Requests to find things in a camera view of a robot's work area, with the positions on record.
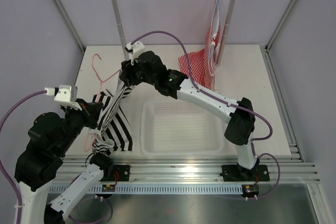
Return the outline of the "pink clothes hanger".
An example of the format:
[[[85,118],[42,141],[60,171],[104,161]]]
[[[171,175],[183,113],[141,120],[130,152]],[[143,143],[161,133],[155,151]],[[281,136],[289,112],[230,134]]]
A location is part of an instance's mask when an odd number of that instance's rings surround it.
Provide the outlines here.
[[[112,75],[108,76],[106,79],[102,79],[99,75],[99,72],[97,71],[97,69],[95,68],[95,59],[98,58],[100,61],[102,60],[101,56],[99,54],[94,54],[92,56],[92,59],[91,59],[91,67],[92,67],[92,70],[94,71],[95,75],[96,75],[96,78],[98,79],[99,81],[99,84],[100,84],[100,87],[99,87],[99,92],[96,96],[96,99],[95,99],[95,102],[98,102],[100,97],[101,97],[101,91],[102,91],[102,87],[103,87],[103,84],[107,81],[109,81],[110,79],[112,79],[117,73],[119,73],[121,71],[121,69],[118,69],[116,72],[114,72]],[[88,132],[87,134],[87,137],[86,137],[86,140],[85,140],[85,143],[84,143],[84,146],[83,146],[83,150],[87,153],[91,150],[92,146],[93,146],[93,143],[94,143],[94,137],[93,135]]]

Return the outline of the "black white striped tank top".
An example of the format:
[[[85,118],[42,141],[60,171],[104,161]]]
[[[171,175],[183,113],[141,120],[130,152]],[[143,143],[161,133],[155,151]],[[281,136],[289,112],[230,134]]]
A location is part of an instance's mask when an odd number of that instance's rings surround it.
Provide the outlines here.
[[[132,90],[133,86],[128,87],[119,80],[115,93],[106,89],[93,96],[94,102],[103,104],[97,128],[89,131],[94,136],[91,148],[93,153],[103,153],[110,156],[112,152],[133,151],[131,126],[122,109],[122,102]]]

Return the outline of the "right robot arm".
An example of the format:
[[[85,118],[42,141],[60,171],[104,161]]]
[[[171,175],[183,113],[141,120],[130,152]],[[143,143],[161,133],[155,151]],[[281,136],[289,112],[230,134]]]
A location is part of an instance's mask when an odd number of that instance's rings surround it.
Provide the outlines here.
[[[225,139],[234,144],[238,155],[237,167],[223,172],[223,179],[242,182],[261,180],[260,159],[256,157],[252,144],[256,113],[250,100],[221,97],[193,83],[186,74],[168,69],[152,51],[140,54],[135,60],[123,61],[120,79],[128,87],[150,84],[164,96],[192,103],[218,117],[226,124]]]

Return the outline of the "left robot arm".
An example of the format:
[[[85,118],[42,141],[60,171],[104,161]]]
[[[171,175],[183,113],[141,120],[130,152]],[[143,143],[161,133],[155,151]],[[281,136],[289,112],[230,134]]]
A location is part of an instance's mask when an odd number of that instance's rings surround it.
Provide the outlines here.
[[[87,103],[83,99],[77,99],[76,104],[77,110],[64,109],[64,118],[54,112],[41,114],[28,131],[30,140],[15,167],[15,179],[22,196],[17,211],[19,223],[65,223],[95,183],[113,176],[112,159],[102,153],[94,154],[79,177],[60,196],[47,202],[65,153],[84,127],[97,127],[103,107],[101,102]]]

